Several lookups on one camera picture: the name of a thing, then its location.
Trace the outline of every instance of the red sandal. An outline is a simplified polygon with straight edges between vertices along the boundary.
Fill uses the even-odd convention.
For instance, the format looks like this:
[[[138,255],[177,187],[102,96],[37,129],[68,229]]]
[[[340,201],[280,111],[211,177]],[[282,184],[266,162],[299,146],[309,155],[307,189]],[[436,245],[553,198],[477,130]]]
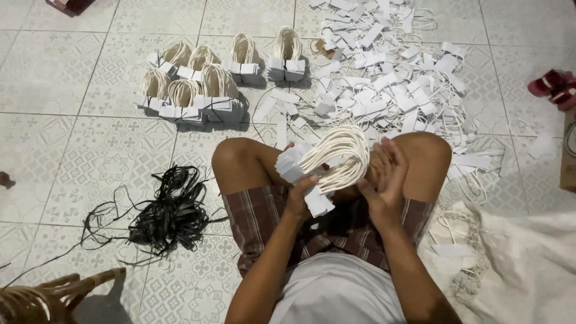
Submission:
[[[573,80],[562,90],[552,91],[550,102],[557,105],[559,111],[568,111],[576,107],[576,81]]]
[[[530,82],[528,91],[536,97],[545,97],[562,89],[573,78],[572,72],[550,70],[542,78]]]

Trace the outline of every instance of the knee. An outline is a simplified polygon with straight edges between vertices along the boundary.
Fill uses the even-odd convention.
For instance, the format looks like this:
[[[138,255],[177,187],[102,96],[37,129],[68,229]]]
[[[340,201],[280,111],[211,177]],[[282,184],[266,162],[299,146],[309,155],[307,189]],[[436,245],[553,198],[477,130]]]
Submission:
[[[450,164],[452,148],[440,136],[428,133],[408,133],[394,138],[410,159],[424,159],[429,162]]]
[[[220,142],[212,155],[212,167],[218,168],[219,165],[230,165],[238,163],[248,152],[249,139],[244,137],[227,138]]]

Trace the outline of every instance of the plaid shorts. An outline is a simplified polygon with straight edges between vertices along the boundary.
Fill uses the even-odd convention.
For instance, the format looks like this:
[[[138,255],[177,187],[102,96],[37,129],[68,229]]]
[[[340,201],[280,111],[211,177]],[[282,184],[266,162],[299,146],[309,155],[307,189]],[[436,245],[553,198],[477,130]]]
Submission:
[[[242,255],[238,270],[242,277],[264,251],[286,206],[288,188],[264,186],[223,196],[236,244]],[[433,204],[404,199],[402,223],[414,247],[418,245],[432,213]],[[316,229],[311,226],[317,223]],[[362,197],[340,204],[328,214],[307,221],[300,230],[288,266],[321,252],[348,253],[389,271],[380,234],[368,216]]]

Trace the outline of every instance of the white t-shirt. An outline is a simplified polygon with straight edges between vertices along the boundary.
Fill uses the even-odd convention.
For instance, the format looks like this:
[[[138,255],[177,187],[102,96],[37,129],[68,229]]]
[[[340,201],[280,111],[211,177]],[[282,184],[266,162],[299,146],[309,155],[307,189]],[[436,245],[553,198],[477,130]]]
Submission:
[[[285,283],[270,324],[406,322],[390,274],[353,255],[319,253]]]

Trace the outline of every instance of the tiled floor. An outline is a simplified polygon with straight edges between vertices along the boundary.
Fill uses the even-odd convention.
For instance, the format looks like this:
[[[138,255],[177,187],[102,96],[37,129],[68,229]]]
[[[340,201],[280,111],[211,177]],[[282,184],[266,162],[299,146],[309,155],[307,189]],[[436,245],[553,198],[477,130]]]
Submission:
[[[480,122],[473,149],[505,149],[507,172],[479,175],[489,191],[485,207],[506,214],[576,208],[576,195],[558,189],[563,116],[525,87],[551,67],[576,69],[573,0],[416,3],[432,10],[438,21],[436,29],[420,27],[424,42],[448,40],[468,50],[460,75],[469,88],[464,103]],[[209,44],[224,56],[232,36],[243,31],[256,36],[265,59],[275,32],[290,25],[304,38],[304,55],[312,59],[309,39],[318,36],[322,16],[308,0],[98,0],[76,18],[44,0],[0,0],[0,170],[17,181],[10,190],[0,189],[0,266],[11,262],[0,270],[0,284],[70,249],[87,212],[111,199],[121,184],[140,201],[153,193],[150,173],[171,163],[208,166],[215,146],[226,137],[275,143],[271,125],[178,128],[135,110],[130,94],[147,69],[143,59],[150,50],[177,34],[190,45]],[[250,112],[272,86],[240,88]],[[306,92],[310,84],[281,88]],[[270,114],[265,123],[275,118]],[[535,133],[513,119],[527,122]],[[511,136],[509,122],[518,137]],[[557,137],[556,146],[534,160],[527,151],[534,135],[543,131]],[[502,159],[495,156],[494,166]],[[447,184],[440,201],[448,204],[466,195],[486,200],[464,179],[461,184]],[[120,208],[126,208],[126,192],[116,194]],[[223,215],[214,181],[207,184],[205,203],[213,217]],[[126,225],[121,221],[108,232],[125,235]],[[72,271],[90,275],[123,266],[118,260],[144,257],[121,243],[100,250],[76,248],[18,283],[37,284]],[[237,258],[229,224],[212,224],[196,252],[180,248],[169,261],[129,266],[123,285],[108,284],[89,296],[78,319],[223,322],[240,282]]]

